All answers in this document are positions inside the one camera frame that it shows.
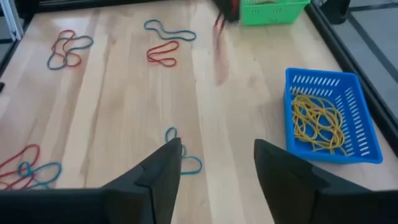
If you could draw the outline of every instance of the yellow rubber band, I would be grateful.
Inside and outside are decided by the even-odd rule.
[[[329,150],[330,154],[335,154],[335,149],[338,148],[347,156],[347,152],[343,149],[345,136],[341,130],[343,115],[334,104],[317,96],[301,93],[294,96],[292,109],[295,138],[310,142],[313,152]],[[322,118],[325,118],[329,125],[321,124]],[[313,130],[312,136],[305,133],[307,129]],[[331,133],[332,137],[327,138],[325,132]]]

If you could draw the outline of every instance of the blue plastic basket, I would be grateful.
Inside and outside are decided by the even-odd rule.
[[[339,149],[335,149],[335,154],[330,154],[328,150],[312,152],[311,143],[294,138],[292,111],[294,93],[326,98],[340,110],[343,115],[342,130],[346,138],[343,148],[348,156]],[[288,68],[284,98],[287,150],[292,154],[308,160],[339,164],[382,162],[372,120],[355,74]]]

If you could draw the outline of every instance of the basket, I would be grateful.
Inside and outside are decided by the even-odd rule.
[[[292,94],[295,93],[319,96],[330,100],[336,106],[343,115],[342,131],[346,139],[343,148],[348,156],[339,149],[335,149],[335,154],[330,154],[327,150],[312,152],[311,143],[295,139],[292,111]],[[290,153],[303,159],[339,164],[382,162],[372,120],[355,74],[288,68],[284,101],[287,150]]]
[[[242,0],[241,19],[245,26],[291,23],[310,0]]]

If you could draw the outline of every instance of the wood grain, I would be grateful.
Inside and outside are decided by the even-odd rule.
[[[63,164],[53,187],[99,187],[163,145],[165,130],[175,126],[205,166],[181,178],[172,223],[273,223],[256,177],[254,140],[285,148],[287,67],[340,68],[306,14],[292,25],[226,26],[217,57],[216,15],[207,1],[36,15],[1,78],[7,86],[0,95],[0,158],[37,143],[41,164]],[[146,50],[164,43],[143,29],[153,18],[168,30],[197,33],[169,54],[176,67],[146,61]],[[50,48],[64,29],[95,42],[81,51],[78,68],[50,71]],[[376,130],[382,164],[316,165],[370,189],[396,189],[398,159]],[[183,162],[183,169],[194,166]]]

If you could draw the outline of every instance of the tangled rubber bands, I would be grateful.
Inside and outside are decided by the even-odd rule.
[[[166,130],[166,133],[165,133],[166,142],[170,141],[169,135],[170,135],[171,132],[174,132],[173,138],[177,137],[177,128],[171,127],[168,130]],[[182,159],[193,159],[194,161],[197,161],[198,164],[199,164],[199,168],[198,169],[191,170],[191,171],[181,171],[181,175],[195,175],[195,174],[199,174],[200,173],[201,169],[203,168],[203,164],[202,164],[201,160],[199,158],[197,158],[196,156],[188,156],[187,155],[187,149],[185,148],[184,145],[182,145],[181,158]]]
[[[345,136],[341,130],[343,115],[324,98],[297,94],[292,101],[294,136],[312,144],[312,151],[343,149]]]
[[[159,25],[159,29],[157,28],[153,28],[153,27],[149,27],[150,23],[156,23]],[[168,57],[168,58],[161,58],[161,59],[156,59],[154,58],[154,56],[157,55],[162,55],[162,54],[167,54],[169,52],[172,52],[174,50],[177,50],[178,47],[180,46],[179,43],[176,40],[184,40],[184,41],[194,41],[197,38],[196,33],[194,33],[193,31],[190,30],[177,30],[177,31],[166,31],[163,27],[163,24],[157,20],[157,19],[151,19],[148,20],[144,23],[144,29],[145,30],[154,30],[156,31],[157,35],[159,36],[159,38],[161,38],[162,40],[171,40],[169,42],[167,42],[166,44],[162,44],[159,46],[155,46],[150,48],[147,51],[147,61],[148,62],[157,62],[165,67],[174,67],[177,64],[177,60],[175,58],[172,57]],[[164,37],[162,35],[162,33],[168,34],[168,35],[174,35],[174,36],[170,36],[170,37]],[[185,38],[176,34],[188,34],[188,35],[192,35],[192,38]],[[161,49],[164,48],[170,44],[174,44],[175,47],[168,49],[168,50],[163,50],[163,51],[155,51],[157,49]]]
[[[67,33],[70,33],[70,36],[69,37],[64,37],[64,35],[67,34]],[[71,47],[69,49],[66,49],[66,46],[67,46],[67,44],[69,42],[76,41],[76,40],[84,40],[84,39],[89,41],[88,44],[82,45],[82,46],[79,46],[79,47]],[[62,51],[63,52],[62,53],[57,52],[57,45],[60,42],[63,42],[64,40],[66,40],[66,41],[62,44]],[[77,37],[75,31],[73,31],[73,30],[61,31],[59,33],[59,35],[58,35],[57,40],[55,41],[55,43],[51,47],[52,54],[50,55],[49,59],[47,60],[47,68],[49,68],[50,70],[60,70],[60,69],[63,69],[65,67],[76,67],[76,66],[78,66],[79,64],[81,64],[81,57],[80,57],[80,55],[74,53],[74,51],[87,49],[87,48],[91,47],[93,44],[94,44],[93,38],[91,38],[88,35],[82,35],[82,36]],[[52,60],[54,59],[55,56],[59,56],[59,57],[62,58],[62,62],[63,62],[62,65],[55,66],[55,67],[51,66]],[[72,57],[76,57],[77,58],[77,62],[69,63],[68,62],[68,58],[71,57],[71,56]]]
[[[30,144],[26,146],[20,153],[16,154],[15,156],[12,156],[8,160],[4,161],[3,163],[0,164],[0,171],[3,167],[6,167],[10,162],[13,160],[16,160],[18,158],[22,158],[22,156],[28,151],[28,150],[35,150],[35,157],[32,162],[21,162],[16,170],[6,172],[6,173],[0,173],[0,187],[3,185],[5,186],[3,190],[16,190],[16,189],[24,189],[24,190],[29,190],[33,189],[36,187],[44,187],[45,189],[49,189],[49,184],[52,182],[55,182],[58,177],[61,174],[62,171],[62,165],[59,162],[49,162],[47,164],[44,164],[42,166],[36,166],[36,162],[39,159],[40,156],[40,146],[36,144]],[[40,171],[43,171],[44,169],[50,169],[50,168],[56,168],[57,173],[49,180],[37,180],[37,174]],[[13,177],[17,175],[19,178],[11,183],[7,183],[4,180],[2,180],[5,177]]]

